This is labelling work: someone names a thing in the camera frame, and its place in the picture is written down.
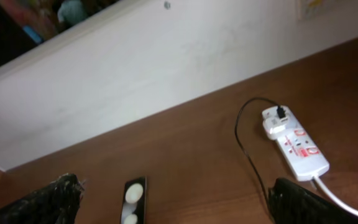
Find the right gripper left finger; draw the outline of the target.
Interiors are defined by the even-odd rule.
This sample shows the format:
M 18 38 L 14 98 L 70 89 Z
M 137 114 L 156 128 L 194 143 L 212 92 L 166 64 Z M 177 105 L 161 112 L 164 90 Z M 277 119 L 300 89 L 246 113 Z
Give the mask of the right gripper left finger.
M 0 224 L 74 224 L 85 188 L 75 174 L 0 208 Z

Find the black smartphone with white circles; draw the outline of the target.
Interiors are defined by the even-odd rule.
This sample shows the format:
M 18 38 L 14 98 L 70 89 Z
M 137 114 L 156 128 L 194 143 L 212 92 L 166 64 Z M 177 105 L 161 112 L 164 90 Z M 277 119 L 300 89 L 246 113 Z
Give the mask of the black smartphone with white circles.
M 120 224 L 144 224 L 147 201 L 147 178 L 138 177 L 124 185 Z

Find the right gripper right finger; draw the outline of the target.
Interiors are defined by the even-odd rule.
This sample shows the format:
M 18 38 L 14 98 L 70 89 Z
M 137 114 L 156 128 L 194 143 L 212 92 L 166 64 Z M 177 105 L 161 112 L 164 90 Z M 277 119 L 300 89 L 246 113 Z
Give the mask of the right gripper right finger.
M 286 179 L 268 190 L 268 207 L 276 224 L 358 224 L 358 217 Z

